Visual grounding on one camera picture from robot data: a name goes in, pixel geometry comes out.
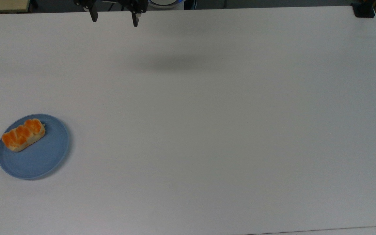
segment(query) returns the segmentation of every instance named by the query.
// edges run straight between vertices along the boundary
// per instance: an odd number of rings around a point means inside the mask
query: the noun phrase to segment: white table
[[[33,113],[69,157],[0,168],[0,234],[376,226],[376,18],[351,7],[0,15],[0,137]]]

